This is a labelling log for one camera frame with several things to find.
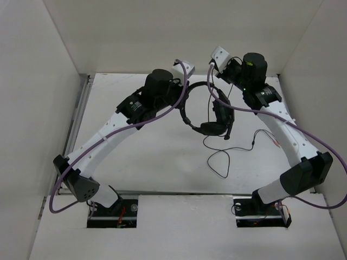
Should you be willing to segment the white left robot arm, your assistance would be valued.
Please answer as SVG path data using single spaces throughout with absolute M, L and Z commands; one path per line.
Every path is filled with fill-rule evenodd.
M 59 177 L 51 191 L 50 205 L 61 184 L 65 184 L 76 202 L 90 200 L 102 206 L 109 215 L 117 214 L 121 210 L 121 197 L 114 188 L 93 178 L 96 168 L 130 135 L 178 108 L 194 70 L 193 66 L 181 61 L 176 61 L 171 70 L 153 70 L 144 86 L 123 100 L 84 145 L 65 157 L 58 155 L 53 164 Z

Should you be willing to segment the black over-ear headphones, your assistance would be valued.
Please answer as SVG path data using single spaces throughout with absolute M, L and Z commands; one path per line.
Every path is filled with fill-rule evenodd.
M 195 126 L 187 117 L 185 106 L 189 98 L 189 94 L 194 89 L 202 86 L 207 86 L 207 83 L 205 81 L 199 81 L 191 84 L 188 87 L 184 98 L 179 105 L 181 118 L 186 125 L 191 127 L 191 129 L 197 133 L 205 136 L 220 136 L 225 140 L 229 140 L 235 120 L 235 112 L 232 108 L 223 106 L 217 100 L 211 101 L 211 96 L 208 101 L 207 122 L 201 123 L 200 126 Z

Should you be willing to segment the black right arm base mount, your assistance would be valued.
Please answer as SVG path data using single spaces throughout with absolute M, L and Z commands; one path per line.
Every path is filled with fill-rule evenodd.
M 231 213 L 238 228 L 288 228 L 292 217 L 286 205 L 274 202 L 259 209 L 252 207 L 251 197 L 234 197 Z

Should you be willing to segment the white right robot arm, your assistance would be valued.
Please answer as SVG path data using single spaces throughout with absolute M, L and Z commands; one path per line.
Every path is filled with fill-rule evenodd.
M 247 53 L 238 63 L 222 49 L 211 57 L 216 63 L 216 76 L 242 91 L 244 102 L 274 134 L 290 165 L 290 169 L 277 180 L 252 193 L 252 209 L 264 213 L 278 200 L 323 183 L 333 158 L 329 152 L 320 152 L 295 129 L 282 97 L 266 83 L 267 62 L 264 56 Z

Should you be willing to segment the white front cover board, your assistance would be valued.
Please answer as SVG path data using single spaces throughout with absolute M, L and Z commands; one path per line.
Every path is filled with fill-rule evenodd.
M 344 259 L 326 211 L 286 201 L 289 228 L 238 228 L 231 196 L 140 196 L 137 227 L 90 229 L 84 204 L 45 210 L 31 259 Z

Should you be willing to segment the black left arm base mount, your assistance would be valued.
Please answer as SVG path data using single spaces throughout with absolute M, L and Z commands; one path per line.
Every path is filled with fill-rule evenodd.
M 98 203 L 87 202 L 89 206 L 87 228 L 89 229 L 134 229 L 137 227 L 139 195 L 125 194 L 116 212 Z

